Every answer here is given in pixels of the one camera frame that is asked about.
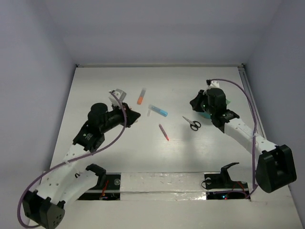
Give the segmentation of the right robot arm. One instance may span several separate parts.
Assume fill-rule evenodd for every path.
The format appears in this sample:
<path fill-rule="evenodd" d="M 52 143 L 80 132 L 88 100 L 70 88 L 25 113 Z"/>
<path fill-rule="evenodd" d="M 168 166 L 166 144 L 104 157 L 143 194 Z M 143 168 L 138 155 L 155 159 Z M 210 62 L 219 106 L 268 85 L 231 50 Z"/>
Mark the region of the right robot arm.
<path fill-rule="evenodd" d="M 233 138 L 252 155 L 254 187 L 271 193 L 297 180 L 293 153 L 287 145 L 277 145 L 247 126 L 240 116 L 227 108 L 220 88 L 200 90 L 190 101 L 192 109 L 208 113 L 212 124 Z"/>

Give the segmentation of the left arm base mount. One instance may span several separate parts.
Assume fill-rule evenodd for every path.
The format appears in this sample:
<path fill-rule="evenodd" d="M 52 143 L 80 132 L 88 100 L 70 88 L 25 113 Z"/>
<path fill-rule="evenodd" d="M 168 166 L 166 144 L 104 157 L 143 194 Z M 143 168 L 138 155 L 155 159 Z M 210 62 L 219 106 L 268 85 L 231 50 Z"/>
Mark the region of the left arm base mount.
<path fill-rule="evenodd" d="M 120 200 L 121 173 L 107 173 L 97 185 L 87 190 L 78 200 Z"/>

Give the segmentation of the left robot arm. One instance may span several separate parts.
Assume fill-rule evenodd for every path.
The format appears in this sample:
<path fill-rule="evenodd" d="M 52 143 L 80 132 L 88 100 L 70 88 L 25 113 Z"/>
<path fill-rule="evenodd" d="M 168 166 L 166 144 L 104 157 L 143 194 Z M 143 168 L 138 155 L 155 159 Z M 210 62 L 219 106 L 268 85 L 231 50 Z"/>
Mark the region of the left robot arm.
<path fill-rule="evenodd" d="M 70 203 L 92 187 L 105 186 L 106 170 L 96 164 L 82 165 L 81 160 L 99 151 L 106 132 L 118 125 L 129 128 L 140 116 L 126 103 L 112 103 L 111 111 L 106 104 L 94 104 L 62 162 L 35 179 L 39 185 L 33 191 L 24 191 L 18 210 L 23 210 L 37 227 L 57 228 Z"/>

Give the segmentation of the purple pen red tip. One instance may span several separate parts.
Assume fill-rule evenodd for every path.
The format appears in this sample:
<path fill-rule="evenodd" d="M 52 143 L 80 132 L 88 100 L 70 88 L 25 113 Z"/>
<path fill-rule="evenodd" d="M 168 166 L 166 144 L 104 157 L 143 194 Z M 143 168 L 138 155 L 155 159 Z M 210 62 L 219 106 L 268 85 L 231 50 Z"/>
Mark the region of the purple pen red tip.
<path fill-rule="evenodd" d="M 167 141 L 169 141 L 169 137 L 168 137 L 166 131 L 164 130 L 164 128 L 163 128 L 163 126 L 162 126 L 161 124 L 159 124 L 159 128 L 160 128 L 162 134 L 164 135 L 165 139 L 166 139 Z"/>

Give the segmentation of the blue highlighter marker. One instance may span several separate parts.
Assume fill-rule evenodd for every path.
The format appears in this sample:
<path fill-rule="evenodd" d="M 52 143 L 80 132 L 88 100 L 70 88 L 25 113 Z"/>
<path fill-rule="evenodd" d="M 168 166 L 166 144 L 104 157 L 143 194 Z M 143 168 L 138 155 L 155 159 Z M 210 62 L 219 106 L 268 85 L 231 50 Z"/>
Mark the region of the blue highlighter marker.
<path fill-rule="evenodd" d="M 168 115 L 168 113 L 167 113 L 165 110 L 163 110 L 163 109 L 161 109 L 161 108 L 158 108 L 158 107 L 156 107 L 156 106 L 154 106 L 154 105 L 151 105 L 151 104 L 150 104 L 150 105 L 148 106 L 148 108 L 149 108 L 150 110 L 152 110 L 152 111 L 154 111 L 154 112 L 160 114 L 161 116 L 166 117 L 166 116 Z"/>

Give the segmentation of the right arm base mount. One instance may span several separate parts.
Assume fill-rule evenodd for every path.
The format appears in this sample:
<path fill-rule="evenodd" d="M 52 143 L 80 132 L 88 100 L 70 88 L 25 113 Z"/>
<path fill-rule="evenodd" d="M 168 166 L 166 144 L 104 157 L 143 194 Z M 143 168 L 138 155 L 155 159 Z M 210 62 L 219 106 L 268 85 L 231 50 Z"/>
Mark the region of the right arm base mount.
<path fill-rule="evenodd" d="M 247 182 L 233 181 L 228 173 L 230 167 L 238 164 L 233 162 L 221 167 L 219 172 L 204 174 L 201 187 L 206 191 L 207 200 L 249 199 Z"/>

